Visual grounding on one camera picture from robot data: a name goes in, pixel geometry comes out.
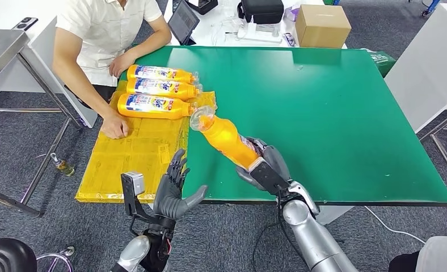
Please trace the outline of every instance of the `man's arm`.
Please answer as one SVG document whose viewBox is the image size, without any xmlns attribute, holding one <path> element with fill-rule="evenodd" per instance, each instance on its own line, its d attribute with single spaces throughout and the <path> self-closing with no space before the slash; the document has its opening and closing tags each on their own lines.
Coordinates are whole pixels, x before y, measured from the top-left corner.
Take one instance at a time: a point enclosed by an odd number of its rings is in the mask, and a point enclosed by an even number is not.
<svg viewBox="0 0 447 272">
<path fill-rule="evenodd" d="M 123 71 L 135 63 L 136 59 L 145 56 L 170 42 L 172 33 L 162 15 L 158 19 L 149 22 L 149 25 L 154 33 L 141 44 L 115 58 L 110 64 L 110 75 L 118 78 Z"/>
<path fill-rule="evenodd" d="M 96 92 L 87 76 L 77 64 L 82 39 L 62 28 L 56 29 L 53 51 L 53 71 L 90 108 L 103 117 L 102 132 L 110 138 L 127 135 L 125 120 Z"/>
</svg>

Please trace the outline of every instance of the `robotic arm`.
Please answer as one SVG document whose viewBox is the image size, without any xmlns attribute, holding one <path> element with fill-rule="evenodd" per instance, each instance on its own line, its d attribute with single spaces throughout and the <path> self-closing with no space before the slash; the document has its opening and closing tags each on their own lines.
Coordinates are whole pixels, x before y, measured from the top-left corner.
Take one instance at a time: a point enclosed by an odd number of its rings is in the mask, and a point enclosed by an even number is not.
<svg viewBox="0 0 447 272">
<path fill-rule="evenodd" d="M 290 225 L 301 254 L 311 272 L 357 272 L 329 231 L 317 222 L 319 209 L 309 192 L 290 178 L 282 155 L 259 139 L 248 138 L 259 157 L 246 171 L 237 174 L 260 190 L 280 199 L 283 216 Z"/>
<path fill-rule="evenodd" d="M 187 159 L 182 159 L 184 150 L 175 153 L 167 172 L 162 176 L 155 194 L 153 210 L 155 215 L 147 214 L 137 196 L 144 192 L 144 177 L 140 173 L 121 174 L 125 212 L 132 217 L 130 232 L 136 237 L 128 243 L 115 263 L 112 272 L 134 272 L 142 266 L 148 272 L 167 272 L 168 257 L 172 250 L 172 238 L 176 221 L 204 198 L 207 186 L 201 186 L 197 192 L 182 199 L 182 187 L 190 171 L 183 167 Z M 148 223 L 143 233 L 133 229 L 135 220 Z"/>
<path fill-rule="evenodd" d="M 259 139 L 248 138 L 260 157 L 248 170 L 237 168 L 237 174 L 266 190 L 279 200 L 283 217 L 290 225 L 304 261 L 311 272 L 357 272 L 329 231 L 317 222 L 319 209 L 307 190 L 292 180 L 281 154 L 273 146 Z M 162 176 L 155 195 L 155 216 L 147 214 L 137 196 L 144 191 L 142 174 L 128 172 L 121 175 L 125 211 L 132 217 L 130 231 L 136 236 L 123 250 L 112 272 L 134 272 L 138 265 L 148 272 L 167 272 L 176 220 L 187 210 L 200 203 L 207 190 L 203 185 L 198 191 L 182 199 L 182 187 L 189 172 L 182 172 L 186 159 L 179 150 Z M 149 223 L 143 233 L 133 229 L 135 220 Z"/>
</svg>

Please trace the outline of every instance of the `black chair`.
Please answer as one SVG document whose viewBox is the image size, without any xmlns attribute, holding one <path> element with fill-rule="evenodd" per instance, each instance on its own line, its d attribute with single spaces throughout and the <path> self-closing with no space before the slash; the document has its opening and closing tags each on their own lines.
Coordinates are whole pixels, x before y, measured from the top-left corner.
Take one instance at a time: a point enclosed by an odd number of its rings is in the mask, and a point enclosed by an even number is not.
<svg viewBox="0 0 447 272">
<path fill-rule="evenodd" d="M 0 272 L 36 272 L 36 262 L 42 258 L 53 257 L 48 272 L 53 272 L 58 260 L 62 260 L 68 272 L 73 267 L 68 257 L 75 252 L 73 246 L 67 247 L 59 253 L 47 253 L 35 256 L 33 250 L 24 242 L 11 238 L 0 238 Z"/>
</svg>

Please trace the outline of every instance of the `black cable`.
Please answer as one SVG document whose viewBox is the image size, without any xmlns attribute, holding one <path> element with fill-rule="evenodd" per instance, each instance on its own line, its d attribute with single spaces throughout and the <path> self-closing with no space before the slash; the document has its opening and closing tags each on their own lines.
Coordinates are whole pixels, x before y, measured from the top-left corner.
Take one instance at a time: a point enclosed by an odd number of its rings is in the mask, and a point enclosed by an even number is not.
<svg viewBox="0 0 447 272">
<path fill-rule="evenodd" d="M 257 237 L 257 242 L 255 243 L 254 251 L 252 252 L 252 268 L 254 269 L 254 272 L 257 272 L 257 268 L 256 268 L 256 266 L 255 266 L 255 252 L 257 251 L 257 246 L 259 245 L 260 238 L 262 238 L 262 235 L 264 234 L 264 232 L 265 232 L 266 230 L 268 230 L 269 228 L 274 227 L 274 226 L 276 226 L 276 225 L 278 225 L 278 224 L 279 224 L 279 223 L 277 222 L 277 223 L 272 223 L 272 224 L 270 224 L 270 225 L 265 226 L 265 227 L 262 229 L 262 231 L 260 232 L 259 237 Z"/>
<path fill-rule="evenodd" d="M 300 250 L 298 250 L 298 248 L 294 245 L 294 243 L 292 243 L 289 235 L 287 234 L 287 232 L 285 231 L 284 228 L 284 224 L 282 224 L 282 209 L 280 208 L 280 199 L 281 199 L 281 195 L 280 195 L 280 191 L 279 191 L 279 197 L 277 198 L 277 204 L 279 206 L 279 224 L 280 224 L 280 228 L 282 229 L 282 232 L 285 235 L 285 238 L 287 238 L 287 241 L 289 241 L 290 245 L 294 248 L 294 250 L 296 251 L 297 255 L 299 255 L 300 259 L 302 259 L 302 261 L 305 263 L 305 259 L 303 258 L 302 253 L 300 252 Z"/>
<path fill-rule="evenodd" d="M 278 198 L 277 198 L 277 210 L 278 210 L 278 212 L 277 212 L 277 220 L 278 220 L 278 222 L 277 222 L 277 223 L 272 223 L 272 224 L 269 224 L 269 225 L 265 226 L 265 227 L 262 229 L 262 231 L 260 232 L 259 237 L 257 237 L 257 242 L 255 243 L 254 250 L 252 251 L 252 268 L 253 268 L 254 272 L 257 272 L 257 268 L 256 268 L 256 266 L 255 266 L 255 252 L 257 251 L 257 246 L 259 245 L 260 239 L 262 238 L 262 235 L 264 234 L 264 232 L 265 232 L 267 229 L 269 229 L 269 228 L 271 228 L 271 227 L 274 227 L 274 226 L 276 226 L 276 225 L 280 225 L 280 228 L 282 229 L 282 232 L 284 233 L 285 238 L 287 238 L 287 241 L 289 241 L 290 245 L 292 246 L 292 248 L 294 248 L 294 250 L 296 251 L 297 255 L 298 255 L 298 256 L 300 257 L 300 259 L 302 259 L 302 261 L 305 263 L 305 260 L 304 260 L 304 258 L 303 258 L 302 253 L 301 253 L 300 250 L 298 250 L 298 248 L 292 243 L 292 241 L 291 241 L 289 235 L 287 234 L 287 232 L 286 232 L 285 229 L 284 229 L 284 224 L 282 223 L 282 209 L 281 209 L 281 207 L 280 207 L 281 198 L 282 198 L 282 196 L 281 196 L 280 191 L 279 191 L 279 195 L 278 195 Z"/>
</svg>

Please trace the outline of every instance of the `gray carpet floor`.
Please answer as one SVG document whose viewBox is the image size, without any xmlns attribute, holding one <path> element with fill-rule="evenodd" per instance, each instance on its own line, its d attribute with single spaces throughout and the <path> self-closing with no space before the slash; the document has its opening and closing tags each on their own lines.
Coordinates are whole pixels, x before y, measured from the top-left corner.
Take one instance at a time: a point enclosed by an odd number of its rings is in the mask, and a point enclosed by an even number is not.
<svg viewBox="0 0 447 272">
<path fill-rule="evenodd" d="M 343 0 L 341 4 L 353 26 L 347 40 L 350 48 L 385 50 L 399 57 L 425 22 L 420 18 L 424 7 L 419 3 Z M 140 40 L 150 33 L 148 26 L 142 26 L 141 33 Z M 43 94 L 0 94 L 0 107 L 41 105 L 52 107 Z M 61 114 L 0 113 L 1 192 L 21 198 L 42 160 L 38 156 L 46 152 L 63 121 Z M 77 252 L 71 259 L 76 271 L 108 271 L 132 238 L 127 230 L 130 220 L 122 205 L 74 199 L 100 125 L 98 120 L 94 129 L 83 131 L 71 126 L 65 133 L 57 152 L 76 165 L 76 173 L 65 177 L 53 167 L 45 171 L 29 202 L 43 209 L 44 216 L 31 219 L 0 204 L 0 237 L 20 239 L 37 254 L 73 245 Z M 440 138 L 447 147 L 447 131 Z M 447 184 L 444 159 L 431 141 L 423 145 Z M 447 235 L 447 207 L 372 209 L 389 227 L 422 239 Z M 173 271 L 251 271 L 256 237 L 264 225 L 275 220 L 275 208 L 268 205 L 199 205 L 177 224 L 170 258 Z M 327 227 L 360 271 L 387 271 L 393 257 L 421 247 L 408 236 L 385 230 L 363 207 L 353 208 Z M 258 271 L 306 271 L 278 227 L 263 236 L 256 265 Z"/>
</svg>

